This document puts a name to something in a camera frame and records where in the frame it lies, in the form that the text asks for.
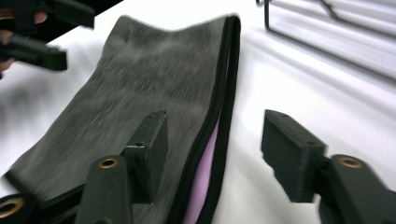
cloth fold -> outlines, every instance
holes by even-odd
[[[47,202],[83,184],[93,161],[120,154],[146,115],[165,110],[169,149],[159,192],[154,204],[134,204],[134,223],[180,223],[195,170],[218,120],[219,136],[228,142],[239,31],[235,16],[174,32],[120,17],[91,78],[46,134],[13,164],[7,180]],[[214,170],[222,175],[226,147],[216,143],[213,162],[217,150],[223,151],[224,162],[208,175]],[[208,193],[212,191],[209,184]]]

